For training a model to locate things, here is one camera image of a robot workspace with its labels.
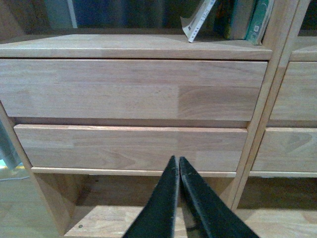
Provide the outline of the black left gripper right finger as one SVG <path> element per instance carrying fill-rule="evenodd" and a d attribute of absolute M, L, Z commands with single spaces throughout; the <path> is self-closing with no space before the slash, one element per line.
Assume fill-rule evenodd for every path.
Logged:
<path fill-rule="evenodd" d="M 189 238 L 257 238 L 185 157 L 179 160 L 183 216 Z"/>

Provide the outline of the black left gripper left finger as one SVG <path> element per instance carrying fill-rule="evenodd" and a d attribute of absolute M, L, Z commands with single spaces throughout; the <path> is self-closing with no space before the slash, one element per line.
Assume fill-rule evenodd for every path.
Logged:
<path fill-rule="evenodd" d="M 175 156 L 171 156 L 146 206 L 123 237 L 174 237 L 179 184 L 179 162 Z"/>

